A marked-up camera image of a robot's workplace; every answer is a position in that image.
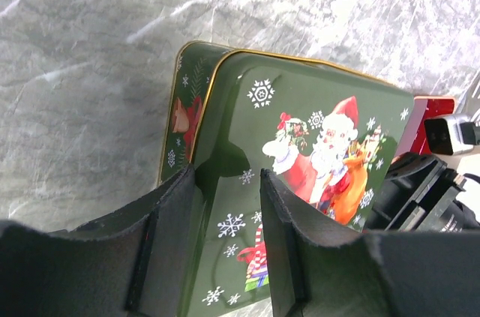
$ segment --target white snowflake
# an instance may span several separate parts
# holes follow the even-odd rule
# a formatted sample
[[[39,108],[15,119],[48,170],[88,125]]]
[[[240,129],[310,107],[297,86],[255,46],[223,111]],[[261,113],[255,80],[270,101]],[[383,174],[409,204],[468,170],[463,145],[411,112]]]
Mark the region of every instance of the white snowflake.
[[[239,302],[240,297],[241,296],[238,293],[235,293],[233,296],[230,296],[230,299],[227,301],[227,303],[232,306],[233,304]]]
[[[370,204],[370,202],[372,202],[372,199],[374,199],[374,191],[370,188],[363,195],[363,197],[360,201],[360,208],[367,207]]]
[[[252,217],[253,223],[260,223],[262,222],[262,211],[255,212],[254,216]]]
[[[375,117],[370,117],[370,119],[369,119],[368,122],[367,122],[367,129],[368,129],[369,131],[370,131],[371,129],[373,129],[376,122],[377,122],[377,121],[375,120]]]
[[[252,169],[249,169],[247,171],[243,171],[243,175],[241,175],[238,179],[241,180],[241,184],[249,184],[253,176],[255,176],[255,174],[252,173]]]
[[[182,68],[182,63],[181,63],[182,59],[183,59],[183,56],[180,55],[177,60],[177,72],[179,72],[180,69]]]
[[[224,293],[225,291],[220,288],[220,286],[217,286],[217,288],[212,291],[207,292],[207,297],[202,299],[202,302],[206,302],[207,306],[210,306],[211,304],[214,304],[218,302],[218,298],[220,298],[221,294]]]
[[[220,229],[219,238],[223,236],[235,237],[236,233],[240,231],[242,227],[245,227],[245,222],[243,222],[243,214],[232,217],[232,214],[227,214],[226,220],[217,224]]]
[[[408,114],[408,109],[403,109],[402,113],[400,114],[400,120],[403,121],[405,118],[407,118]]]
[[[173,167],[173,165],[175,165],[175,152],[170,150],[168,153],[168,166]]]
[[[360,222],[360,215],[357,214],[357,215],[355,216],[355,218],[353,219],[353,222],[352,222],[352,223],[353,223],[354,225],[358,225],[359,222]]]
[[[235,255],[237,249],[237,245],[233,244],[232,246],[228,246],[223,254],[226,255],[227,258],[232,257]]]
[[[320,126],[322,126],[322,122],[323,122],[322,111],[312,112],[312,115],[308,119],[308,123],[310,124],[310,128],[312,130],[320,128]]]
[[[375,168],[376,168],[376,169],[381,169],[382,166],[383,166],[383,158],[380,158],[380,159],[378,160],[378,162],[376,163]]]
[[[253,87],[248,92],[247,97],[250,98],[256,109],[270,105],[270,100],[275,93],[275,90],[271,86],[272,84],[268,79],[255,81],[253,83]]]

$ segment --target red ribbon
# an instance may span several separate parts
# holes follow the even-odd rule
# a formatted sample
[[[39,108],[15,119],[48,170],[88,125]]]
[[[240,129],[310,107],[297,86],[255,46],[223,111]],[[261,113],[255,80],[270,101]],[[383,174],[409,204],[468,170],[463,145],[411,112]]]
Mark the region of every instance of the red ribbon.
[[[285,128],[285,122],[289,121],[292,118],[291,115],[286,114],[285,112],[282,112],[280,114],[280,123],[277,126],[277,130],[282,130]]]
[[[265,242],[260,242],[257,247],[248,247],[240,251],[237,255],[237,260],[240,262],[247,262],[247,265],[250,264],[255,259],[257,252],[260,252],[260,258],[267,255],[267,250],[265,248]]]
[[[187,118],[188,118],[188,131],[183,135],[183,140],[185,141],[185,156],[190,159],[190,153],[194,147],[194,137],[195,132],[197,131],[198,121],[200,120],[200,114],[202,112],[202,100],[200,96],[195,97],[195,100],[192,103],[191,107],[187,108]]]

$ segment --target santa hat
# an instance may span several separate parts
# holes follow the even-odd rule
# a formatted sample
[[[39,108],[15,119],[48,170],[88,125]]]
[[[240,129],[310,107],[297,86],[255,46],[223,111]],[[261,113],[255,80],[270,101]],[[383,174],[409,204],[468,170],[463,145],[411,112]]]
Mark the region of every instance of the santa hat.
[[[340,101],[331,112],[332,114],[345,115],[353,122],[353,128],[357,127],[359,122],[359,108],[357,107],[357,99],[355,96]]]

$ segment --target christmas tin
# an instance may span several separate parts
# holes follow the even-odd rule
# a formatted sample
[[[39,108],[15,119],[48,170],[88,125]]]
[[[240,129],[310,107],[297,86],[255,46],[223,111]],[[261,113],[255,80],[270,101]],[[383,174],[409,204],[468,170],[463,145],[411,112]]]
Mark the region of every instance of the christmas tin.
[[[160,164],[196,169],[191,264],[178,317],[269,296],[260,169],[362,230],[413,96],[334,64],[193,42],[178,55]]]

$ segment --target white marble vein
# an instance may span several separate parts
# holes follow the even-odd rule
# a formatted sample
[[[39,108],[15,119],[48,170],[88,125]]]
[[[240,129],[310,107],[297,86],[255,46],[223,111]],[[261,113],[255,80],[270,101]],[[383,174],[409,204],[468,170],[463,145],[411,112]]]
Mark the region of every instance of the white marble vein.
[[[480,71],[479,19],[480,0],[0,0],[0,217],[72,228],[153,188],[189,40],[460,96]]]

